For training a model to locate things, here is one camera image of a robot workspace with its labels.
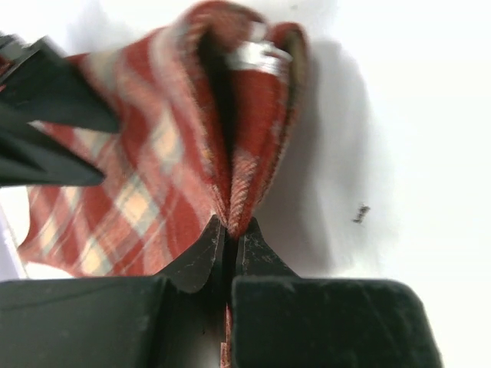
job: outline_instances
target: black tool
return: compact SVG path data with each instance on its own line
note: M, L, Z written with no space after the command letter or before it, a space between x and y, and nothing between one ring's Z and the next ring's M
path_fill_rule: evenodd
M233 241L216 217L152 277L0 284L2 365L218 367L226 304L234 368L441 367L408 287L301 279L255 219Z
M92 186L104 174L29 123L43 120L116 133L114 112L42 38L0 34L0 186Z

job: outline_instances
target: plaid fabric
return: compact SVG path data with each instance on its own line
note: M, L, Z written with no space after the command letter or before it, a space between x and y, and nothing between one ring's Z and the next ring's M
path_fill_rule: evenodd
M29 188L24 261L75 276L154 274L197 240L213 214L232 236L246 230L297 120L305 40L295 24L266 28L265 39L293 56L285 78L224 73L213 70L213 59L205 67L200 45L209 38L217 54L234 52L258 22L242 6L205 2L123 49L72 57L116 110L121 132L41 125L107 178L98 187ZM234 97L232 125L220 103L226 94L213 83L223 75Z

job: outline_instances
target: folded fabric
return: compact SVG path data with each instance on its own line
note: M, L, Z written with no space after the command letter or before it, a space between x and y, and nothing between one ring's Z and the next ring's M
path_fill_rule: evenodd
M22 259L74 276L154 274L214 214L239 237L298 117L308 66L300 27L205 2L123 49L71 60L121 132L40 125L107 177L29 188Z

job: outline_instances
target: clamp jaw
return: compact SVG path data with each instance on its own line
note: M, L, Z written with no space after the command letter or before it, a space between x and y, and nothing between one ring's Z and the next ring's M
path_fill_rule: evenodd
M100 184L104 174L29 123L107 133L117 116L47 38L0 34L0 186Z

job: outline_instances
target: red plaid fabric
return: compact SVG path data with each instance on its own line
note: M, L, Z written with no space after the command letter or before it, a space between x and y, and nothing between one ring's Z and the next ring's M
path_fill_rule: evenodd
M121 132L43 123L107 178L30 188L24 261L75 276L154 274L213 214L232 236L246 230L297 120L306 74L304 35L289 23L264 35L293 57L283 75L220 62L256 37L257 24L264 19L247 8L205 2L123 49L71 59L116 110Z

